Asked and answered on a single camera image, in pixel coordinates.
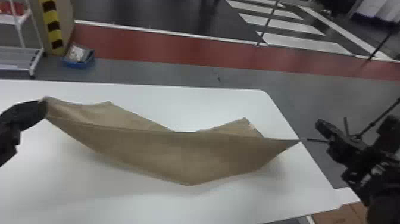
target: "hazard striped post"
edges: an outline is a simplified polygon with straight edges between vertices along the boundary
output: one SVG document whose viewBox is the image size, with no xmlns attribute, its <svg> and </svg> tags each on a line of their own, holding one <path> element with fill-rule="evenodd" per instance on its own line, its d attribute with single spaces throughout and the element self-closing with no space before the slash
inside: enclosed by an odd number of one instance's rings
<svg viewBox="0 0 400 224">
<path fill-rule="evenodd" d="M 60 21 L 55 0 L 39 0 L 43 9 L 43 20 L 45 22 L 48 39 L 51 43 L 52 53 L 63 55 L 65 46 L 61 36 Z"/>
</svg>

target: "metal shelf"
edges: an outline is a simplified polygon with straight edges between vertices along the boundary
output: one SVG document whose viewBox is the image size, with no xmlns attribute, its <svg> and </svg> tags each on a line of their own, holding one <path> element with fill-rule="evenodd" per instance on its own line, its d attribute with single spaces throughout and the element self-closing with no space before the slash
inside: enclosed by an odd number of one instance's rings
<svg viewBox="0 0 400 224">
<path fill-rule="evenodd" d="M 0 70 L 33 72 L 42 54 L 43 49 L 0 46 Z"/>
<path fill-rule="evenodd" d="M 15 14 L 14 0 L 8 0 L 11 6 L 13 15 L 0 15 L 0 24 L 14 25 L 18 32 L 18 38 L 21 43 L 21 47 L 11 46 L 0 46 L 0 70 L 11 70 L 11 71 L 27 71 L 31 79 L 34 77 L 36 65 L 40 58 L 44 54 L 43 42 L 40 38 L 38 26 L 33 18 L 32 10 L 28 0 L 25 0 L 25 4 L 28 9 L 21 16 Z M 28 19 L 32 19 L 33 26 L 35 27 L 37 38 L 40 42 L 39 49 L 26 48 L 24 38 L 21 32 L 22 24 Z"/>
<path fill-rule="evenodd" d="M 30 9 L 26 10 L 23 15 L 16 16 L 17 22 L 15 22 L 13 15 L 2 15 L 0 14 L 0 24 L 18 25 L 22 26 L 27 18 L 32 14 Z"/>
</svg>

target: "red floor stripe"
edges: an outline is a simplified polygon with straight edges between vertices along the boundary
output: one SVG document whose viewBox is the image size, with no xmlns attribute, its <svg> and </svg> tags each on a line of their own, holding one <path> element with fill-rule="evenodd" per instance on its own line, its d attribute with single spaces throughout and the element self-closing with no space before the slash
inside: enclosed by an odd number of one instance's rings
<svg viewBox="0 0 400 224">
<path fill-rule="evenodd" d="M 291 48 L 260 47 L 208 39 L 77 24 L 72 41 L 98 58 L 232 67 L 325 76 L 400 80 L 400 63 Z"/>
</svg>

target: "blue tray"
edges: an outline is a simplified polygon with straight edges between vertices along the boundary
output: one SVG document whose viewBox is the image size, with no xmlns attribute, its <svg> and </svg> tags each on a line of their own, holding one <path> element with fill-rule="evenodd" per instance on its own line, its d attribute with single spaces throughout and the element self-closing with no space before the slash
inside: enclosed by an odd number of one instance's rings
<svg viewBox="0 0 400 224">
<path fill-rule="evenodd" d="M 70 61 L 70 60 L 66 60 L 65 58 L 62 58 L 62 64 L 67 66 L 67 67 L 71 67 L 71 68 L 75 68 L 75 69 L 85 69 L 89 66 L 91 66 L 93 64 L 93 62 L 95 61 L 95 51 L 92 51 L 89 55 L 89 57 L 87 58 L 86 61 Z"/>
</svg>

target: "kraft paper bag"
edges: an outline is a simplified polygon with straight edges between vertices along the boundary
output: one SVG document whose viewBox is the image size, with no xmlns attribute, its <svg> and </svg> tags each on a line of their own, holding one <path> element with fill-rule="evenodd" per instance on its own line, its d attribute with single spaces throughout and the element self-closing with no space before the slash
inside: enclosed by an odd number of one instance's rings
<svg viewBox="0 0 400 224">
<path fill-rule="evenodd" d="M 246 118 L 208 130 L 174 132 L 111 102 L 44 100 L 46 118 L 87 147 L 183 185 L 255 171 L 299 142 L 264 138 Z"/>
</svg>

